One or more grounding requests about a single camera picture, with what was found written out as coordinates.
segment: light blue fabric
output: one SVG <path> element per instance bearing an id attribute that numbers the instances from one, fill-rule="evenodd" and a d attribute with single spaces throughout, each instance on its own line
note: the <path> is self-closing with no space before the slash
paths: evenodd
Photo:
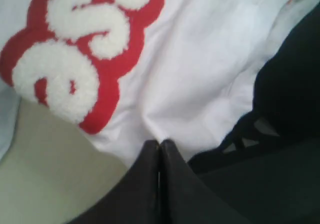
<path id="1" fill-rule="evenodd" d="M 8 151 L 15 130 L 20 98 L 0 79 L 0 160 Z"/>

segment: embroidered patch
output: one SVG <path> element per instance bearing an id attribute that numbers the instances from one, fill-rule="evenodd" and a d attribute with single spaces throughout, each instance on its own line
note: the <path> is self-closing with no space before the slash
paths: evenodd
<path id="1" fill-rule="evenodd" d="M 32 0 L 26 28 L 0 55 L 0 75 L 24 98 L 88 134 L 120 98 L 118 79 L 138 62 L 144 29 L 165 0 Z"/>

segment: beige surface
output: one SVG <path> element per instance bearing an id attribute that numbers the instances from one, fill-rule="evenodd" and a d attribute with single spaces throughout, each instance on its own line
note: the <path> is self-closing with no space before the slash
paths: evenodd
<path id="1" fill-rule="evenodd" d="M 0 224 L 62 224 L 92 206 L 123 176 L 76 127 L 23 101 L 13 145 L 0 162 Z"/>

